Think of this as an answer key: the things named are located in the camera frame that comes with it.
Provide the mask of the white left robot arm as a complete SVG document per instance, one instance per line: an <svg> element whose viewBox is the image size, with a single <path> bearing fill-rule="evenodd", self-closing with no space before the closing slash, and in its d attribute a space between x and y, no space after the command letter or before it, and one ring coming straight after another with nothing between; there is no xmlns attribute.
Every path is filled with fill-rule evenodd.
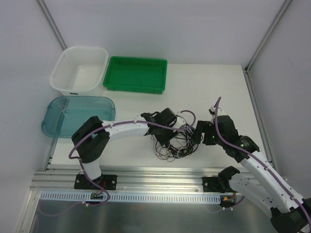
<svg viewBox="0 0 311 233"><path fill-rule="evenodd" d="M105 121L92 116L71 136L74 148L69 158L79 161L85 183L97 189L103 183L99 158L109 142L131 136L152 135L166 144L183 126L184 120L170 108L161 112L142 113L123 121Z"/></svg>

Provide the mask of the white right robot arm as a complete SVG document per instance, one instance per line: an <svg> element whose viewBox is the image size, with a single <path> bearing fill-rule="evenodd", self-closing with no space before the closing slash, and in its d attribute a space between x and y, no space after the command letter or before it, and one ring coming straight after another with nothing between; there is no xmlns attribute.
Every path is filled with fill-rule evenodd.
<svg viewBox="0 0 311 233"><path fill-rule="evenodd" d="M237 168L229 166L217 177L203 178L207 192L238 192L259 207L279 233L298 233L311 225L311 200L296 192L275 171L258 145L248 136L240 135L229 116L197 122L196 143L218 145L242 165L258 181L254 184Z"/></svg>

